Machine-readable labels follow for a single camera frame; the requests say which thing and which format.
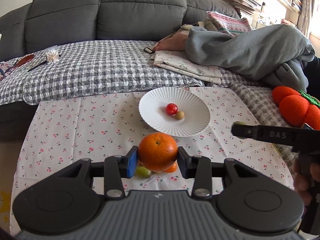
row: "gray sofa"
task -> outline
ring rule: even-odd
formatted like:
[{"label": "gray sofa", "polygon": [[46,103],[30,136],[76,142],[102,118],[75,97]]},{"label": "gray sofa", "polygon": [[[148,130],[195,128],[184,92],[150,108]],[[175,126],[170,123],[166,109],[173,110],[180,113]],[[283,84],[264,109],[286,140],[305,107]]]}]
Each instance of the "gray sofa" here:
[{"label": "gray sofa", "polygon": [[[80,41],[158,41],[207,10],[239,19],[221,0],[34,0],[0,17],[0,62]],[[36,108],[1,105],[0,140],[24,139]]]}]

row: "checkered blanket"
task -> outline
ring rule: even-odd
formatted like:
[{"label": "checkered blanket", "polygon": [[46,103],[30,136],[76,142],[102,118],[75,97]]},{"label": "checkered blanket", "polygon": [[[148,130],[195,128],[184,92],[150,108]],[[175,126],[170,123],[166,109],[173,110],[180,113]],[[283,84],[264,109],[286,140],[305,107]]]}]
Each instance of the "checkered blanket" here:
[{"label": "checkered blanket", "polygon": [[[153,65],[143,52],[153,41],[85,41],[59,46],[60,62],[29,68],[45,60],[43,51],[0,82],[0,105],[59,100],[87,95],[150,90],[163,86],[214,86]],[[223,87],[257,84],[220,68]]]},{"label": "checkered blanket", "polygon": [[[278,106],[273,102],[271,94],[272,90],[270,88],[246,86],[234,83],[230,85],[230,89],[232,89],[246,104],[260,124],[291,127],[283,119]],[[293,173],[293,160],[297,155],[291,152],[292,147],[279,144],[277,144],[276,147],[291,173]]]}]

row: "window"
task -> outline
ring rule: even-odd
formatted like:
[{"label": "window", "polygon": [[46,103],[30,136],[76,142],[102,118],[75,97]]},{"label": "window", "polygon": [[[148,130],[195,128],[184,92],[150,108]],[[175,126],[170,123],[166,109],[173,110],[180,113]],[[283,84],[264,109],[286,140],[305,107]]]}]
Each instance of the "window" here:
[{"label": "window", "polygon": [[315,4],[317,5],[317,8],[312,17],[310,30],[312,35],[320,39],[320,0],[317,0]]}]

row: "mandarin orange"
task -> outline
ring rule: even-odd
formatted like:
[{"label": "mandarin orange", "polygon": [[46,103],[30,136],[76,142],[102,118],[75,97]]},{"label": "mandarin orange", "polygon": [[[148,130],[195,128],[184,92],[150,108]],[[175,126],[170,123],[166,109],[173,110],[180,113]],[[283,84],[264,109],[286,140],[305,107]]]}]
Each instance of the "mandarin orange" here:
[{"label": "mandarin orange", "polygon": [[178,146],[165,133],[155,132],[142,139],[138,147],[138,158],[148,170],[162,172],[170,168],[177,159]]},{"label": "mandarin orange", "polygon": [[174,164],[172,164],[171,167],[165,170],[164,172],[173,173],[177,170],[177,168],[178,168],[178,164],[177,162],[174,162]]}]

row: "red tomato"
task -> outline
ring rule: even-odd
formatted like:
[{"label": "red tomato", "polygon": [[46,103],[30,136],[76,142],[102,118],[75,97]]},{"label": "red tomato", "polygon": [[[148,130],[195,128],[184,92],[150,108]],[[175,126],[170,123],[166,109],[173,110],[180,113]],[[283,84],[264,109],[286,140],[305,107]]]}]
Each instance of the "red tomato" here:
[{"label": "red tomato", "polygon": [[165,111],[167,112],[168,115],[174,115],[178,112],[178,107],[177,105],[170,103],[165,108]]}]

